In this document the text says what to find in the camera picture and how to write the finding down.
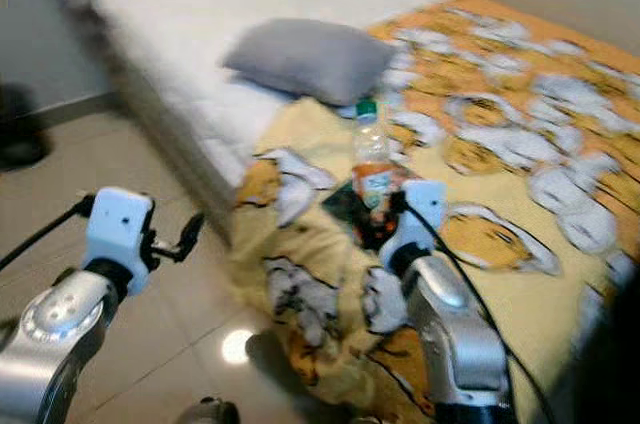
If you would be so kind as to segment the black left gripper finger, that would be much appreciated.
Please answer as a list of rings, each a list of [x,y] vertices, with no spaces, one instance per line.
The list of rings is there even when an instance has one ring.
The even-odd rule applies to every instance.
[[[184,224],[178,240],[178,261],[184,261],[192,254],[198,242],[201,228],[204,227],[205,214],[196,213]]]

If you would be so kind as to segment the dark red green book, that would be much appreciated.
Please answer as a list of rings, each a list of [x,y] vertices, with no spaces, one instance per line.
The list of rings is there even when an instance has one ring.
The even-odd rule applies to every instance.
[[[364,205],[351,181],[344,182],[337,190],[321,201],[321,209],[337,220],[340,227],[355,238],[360,249],[380,249],[385,242],[385,229],[376,227],[370,210]]]

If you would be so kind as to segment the green capped plastic bottle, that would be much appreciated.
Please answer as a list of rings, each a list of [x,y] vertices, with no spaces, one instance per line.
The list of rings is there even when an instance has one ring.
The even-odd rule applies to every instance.
[[[398,190],[397,141],[381,127],[378,103],[365,96],[356,104],[356,132],[353,136],[352,186],[375,226],[388,219],[390,195]]]

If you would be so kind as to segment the yellow cartoon egg blanket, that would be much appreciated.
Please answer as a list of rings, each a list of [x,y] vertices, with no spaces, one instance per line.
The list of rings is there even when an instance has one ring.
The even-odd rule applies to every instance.
[[[443,0],[381,21],[397,48],[378,103],[413,176],[445,186],[442,237],[549,389],[640,274],[640,57],[494,0]],[[271,119],[232,203],[230,274],[274,320],[302,387],[389,423],[430,419],[424,370],[370,331],[378,265],[321,201],[351,180],[351,119],[302,98]]]

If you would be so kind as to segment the grey plush pillow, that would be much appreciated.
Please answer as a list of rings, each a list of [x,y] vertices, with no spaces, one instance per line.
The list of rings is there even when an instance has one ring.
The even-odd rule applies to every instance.
[[[239,77],[329,107],[352,107],[369,95],[396,49],[361,28],[276,18],[252,27],[225,55]]]

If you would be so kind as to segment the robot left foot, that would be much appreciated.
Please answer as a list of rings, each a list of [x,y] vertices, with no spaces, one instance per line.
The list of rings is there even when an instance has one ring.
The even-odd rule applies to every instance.
[[[241,414],[233,402],[206,396],[188,406],[174,424],[241,424]]]

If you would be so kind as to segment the black round floor object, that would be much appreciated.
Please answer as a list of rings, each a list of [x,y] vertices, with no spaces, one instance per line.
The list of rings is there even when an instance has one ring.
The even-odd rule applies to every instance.
[[[50,153],[44,123],[35,114],[31,95],[18,84],[1,90],[1,172],[18,171],[40,163]]]

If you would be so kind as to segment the white quilted mattress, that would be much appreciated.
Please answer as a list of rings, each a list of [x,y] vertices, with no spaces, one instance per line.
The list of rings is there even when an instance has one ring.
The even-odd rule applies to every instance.
[[[122,62],[125,99],[215,217],[229,212],[253,146],[291,95],[224,66],[246,32],[275,18],[366,28],[439,0],[95,0]]]

